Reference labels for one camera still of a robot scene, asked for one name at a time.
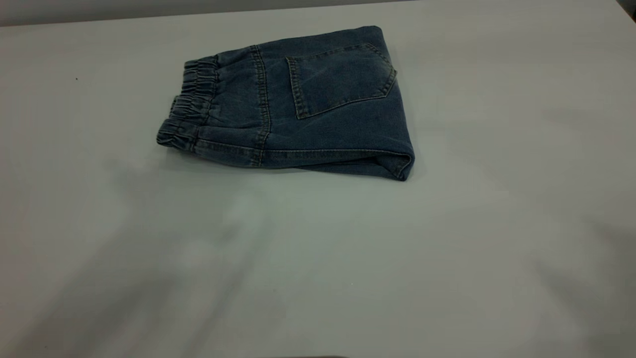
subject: white surface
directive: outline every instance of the white surface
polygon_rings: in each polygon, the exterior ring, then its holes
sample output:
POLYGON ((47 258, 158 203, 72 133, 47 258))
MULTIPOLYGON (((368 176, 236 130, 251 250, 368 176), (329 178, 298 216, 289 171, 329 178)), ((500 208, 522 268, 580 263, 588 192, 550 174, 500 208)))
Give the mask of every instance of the white surface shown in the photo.
POLYGON ((0 29, 0 356, 632 356, 635 34, 607 0, 0 29), (371 24, 405 183, 155 143, 184 61, 371 24))
POLYGON ((3 0, 0 3, 0 26, 381 2, 382 0, 3 0))

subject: elastic waistband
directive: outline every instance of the elastic waistband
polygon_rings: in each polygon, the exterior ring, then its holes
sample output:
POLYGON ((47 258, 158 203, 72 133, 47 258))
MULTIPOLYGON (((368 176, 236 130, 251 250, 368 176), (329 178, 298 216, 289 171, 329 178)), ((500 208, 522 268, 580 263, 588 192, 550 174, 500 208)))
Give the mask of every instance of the elastic waistband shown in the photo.
POLYGON ((218 69, 216 55, 186 62, 181 94, 174 98, 170 115, 159 128, 157 143, 182 150, 192 149, 198 128, 210 116, 219 78, 218 69))

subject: seam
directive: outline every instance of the seam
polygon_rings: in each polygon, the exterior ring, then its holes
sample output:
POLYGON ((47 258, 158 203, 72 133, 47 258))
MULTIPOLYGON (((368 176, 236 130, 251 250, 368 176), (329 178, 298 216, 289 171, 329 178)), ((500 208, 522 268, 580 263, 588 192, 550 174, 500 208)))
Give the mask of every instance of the seam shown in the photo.
POLYGON ((332 50, 319 52, 317 54, 311 54, 311 55, 305 55, 305 56, 295 56, 294 58, 295 59, 310 59, 312 57, 321 57, 321 56, 333 55, 333 54, 336 54, 338 52, 345 52, 345 51, 355 50, 355 49, 361 48, 361 47, 363 47, 365 45, 366 45, 366 43, 359 43, 357 45, 334 48, 332 50))
MULTIPOLYGON (((184 137, 184 138, 192 138, 191 136, 183 136, 183 135, 177 135, 180 137, 184 137)), ((326 152, 333 152, 333 153, 342 153, 342 152, 369 152, 369 153, 373 153, 373 154, 391 154, 391 155, 397 155, 400 157, 404 157, 406 156, 408 158, 408 160, 406 160, 404 162, 404 165, 402 166, 398 166, 396 168, 395 171, 391 172, 391 174, 393 174, 396 178, 401 178, 402 172, 404 171, 404 169, 409 166, 409 164, 411 164, 413 162, 413 156, 410 155, 409 153, 399 153, 399 152, 391 152, 390 150, 382 150, 382 149, 362 149, 362 148, 356 148, 356 149, 307 149, 307 150, 295 150, 295 149, 268 149, 268 150, 262 150, 262 149, 258 149, 258 148, 253 148, 253 147, 243 147, 241 145, 232 145, 232 144, 226 144, 226 143, 219 143, 216 141, 209 141, 209 140, 205 140, 202 138, 199 138, 197 141, 197 144, 195 145, 196 147, 199 147, 199 143, 208 143, 210 145, 216 145, 218 147, 229 147, 229 148, 236 148, 236 149, 241 149, 241 150, 247 150, 250 152, 259 152, 260 155, 262 155, 263 153, 279 153, 279 154, 283 154, 283 153, 306 153, 306 154, 311 154, 311 153, 326 153, 326 152)))
POLYGON ((253 45, 251 50, 252 59, 254 60, 254 65, 256 67, 256 80, 258 81, 258 107, 261 113, 261 118, 263 119, 263 126, 256 137, 256 144, 260 147, 260 149, 256 149, 259 151, 258 158, 256 158, 255 153, 252 158, 252 165, 262 166, 265 141, 272 130, 272 119, 270 116, 270 105, 267 98, 267 73, 265 72, 265 63, 263 62, 263 57, 261 56, 261 51, 258 48, 258 45, 253 45))

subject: stitching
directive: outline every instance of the stitching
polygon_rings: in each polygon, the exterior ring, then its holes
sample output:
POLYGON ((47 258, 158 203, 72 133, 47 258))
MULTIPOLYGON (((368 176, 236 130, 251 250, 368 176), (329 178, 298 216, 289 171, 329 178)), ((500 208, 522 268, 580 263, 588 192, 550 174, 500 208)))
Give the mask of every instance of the stitching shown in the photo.
POLYGON ((291 82, 291 92, 294 97, 294 106, 296 107, 296 118, 303 119, 309 115, 307 106, 305 106, 305 95, 300 87, 298 64, 293 57, 285 57, 289 65, 289 81, 291 82))
POLYGON ((367 42, 367 43, 365 43, 364 45, 365 45, 365 46, 366 46, 369 50, 371 50, 371 51, 375 52, 378 56, 380 56, 380 57, 384 60, 384 62, 386 62, 386 63, 387 63, 387 64, 388 64, 391 68, 393 68, 393 65, 391 64, 391 61, 389 61, 389 59, 388 59, 388 58, 384 57, 384 55, 382 55, 382 52, 380 52, 380 50, 378 50, 378 48, 377 48, 377 47, 373 46, 372 44, 370 44, 370 43, 368 43, 368 42, 367 42))
POLYGON ((319 52, 318 54, 297 56, 295 58, 296 59, 308 59, 308 58, 311 58, 311 57, 322 57, 322 56, 327 56, 327 55, 333 55, 333 54, 338 53, 338 52, 355 50, 355 49, 361 48, 363 46, 365 46, 365 43, 359 43, 359 44, 353 45, 353 46, 334 48, 332 50, 328 50, 328 51, 325 51, 325 52, 319 52))
POLYGON ((259 150, 258 161, 256 161, 256 158, 252 158, 252 163, 255 164, 255 166, 262 166, 265 141, 270 135, 270 131, 272 129, 272 118, 270 116, 270 105, 267 98, 267 74, 265 72, 265 63, 263 62, 258 45, 253 45, 251 50, 252 59, 254 59, 254 65, 256 66, 256 79, 258 81, 258 107, 261 112, 261 118, 263 119, 263 127, 256 137, 256 144, 259 144, 261 147, 259 150))

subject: denim fabric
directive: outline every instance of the denim fabric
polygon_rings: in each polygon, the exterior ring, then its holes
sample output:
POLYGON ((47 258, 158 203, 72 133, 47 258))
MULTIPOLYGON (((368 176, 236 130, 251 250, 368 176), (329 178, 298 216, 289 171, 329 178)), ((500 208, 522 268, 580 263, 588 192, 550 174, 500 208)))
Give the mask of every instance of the denim fabric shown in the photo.
POLYGON ((157 143, 232 166, 395 180, 406 180, 415 158, 375 26, 186 62, 157 143))

